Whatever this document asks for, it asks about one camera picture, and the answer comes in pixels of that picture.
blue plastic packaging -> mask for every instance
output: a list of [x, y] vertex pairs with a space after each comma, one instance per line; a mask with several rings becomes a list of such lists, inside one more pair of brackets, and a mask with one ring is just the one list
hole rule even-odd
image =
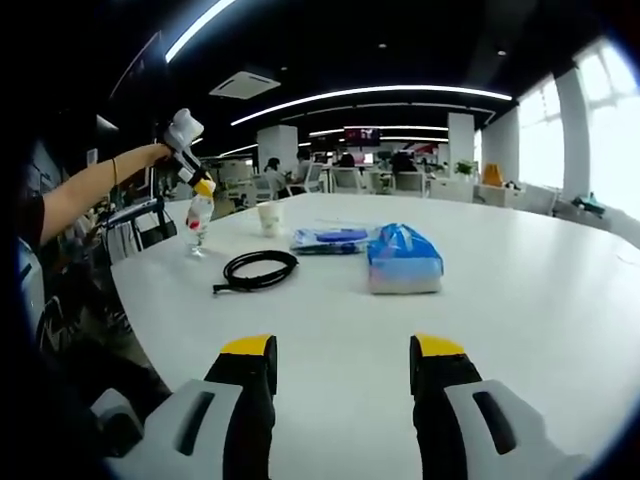
[[291, 251], [302, 255], [348, 255], [364, 252], [367, 243], [377, 238], [378, 229], [301, 228], [293, 234]]
[[444, 275], [442, 257], [411, 227], [391, 223], [367, 246], [371, 293], [437, 292]]

black cable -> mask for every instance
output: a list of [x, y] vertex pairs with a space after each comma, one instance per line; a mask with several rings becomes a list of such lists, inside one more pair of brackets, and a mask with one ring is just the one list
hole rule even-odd
[[[234, 272], [250, 263], [273, 260], [284, 263], [284, 267], [275, 272], [267, 273], [257, 277], [236, 277]], [[252, 292], [262, 288], [267, 288], [280, 283], [287, 278], [298, 265], [298, 259], [287, 252], [279, 250], [262, 250], [240, 255], [227, 263], [222, 271], [226, 284], [214, 285], [213, 293], [221, 290], [233, 290], [236, 292]]]

yellow object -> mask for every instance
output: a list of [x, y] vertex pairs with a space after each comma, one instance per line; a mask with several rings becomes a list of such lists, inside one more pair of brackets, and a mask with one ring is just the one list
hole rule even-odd
[[267, 346], [267, 340], [272, 337], [270, 333], [264, 335], [255, 335], [253, 337], [244, 337], [227, 343], [220, 353], [232, 353], [234, 355], [264, 355]]
[[203, 178], [193, 187], [195, 192], [199, 195], [203, 195], [205, 197], [213, 198], [213, 192], [216, 190], [216, 182], [211, 180], [211, 177], [207, 175], [208, 178]]
[[415, 337], [420, 343], [423, 357], [435, 357], [439, 355], [463, 355], [464, 348], [446, 338], [433, 337], [424, 333], [416, 333]]
[[497, 164], [489, 163], [484, 167], [482, 183], [493, 187], [501, 187], [503, 185], [502, 173], [500, 173], [500, 167]]

window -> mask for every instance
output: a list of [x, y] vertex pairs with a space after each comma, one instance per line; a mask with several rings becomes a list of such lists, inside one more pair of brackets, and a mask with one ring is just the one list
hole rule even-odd
[[543, 81], [520, 100], [520, 180], [562, 188], [564, 132], [556, 82]]
[[602, 40], [577, 59], [589, 116], [596, 199], [640, 220], [640, 93], [629, 65]]

tissue pack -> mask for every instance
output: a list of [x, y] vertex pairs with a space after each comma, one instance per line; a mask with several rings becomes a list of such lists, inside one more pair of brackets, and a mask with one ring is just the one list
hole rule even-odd
[[392, 223], [367, 246], [371, 293], [437, 292], [444, 262], [433, 244], [411, 227]]

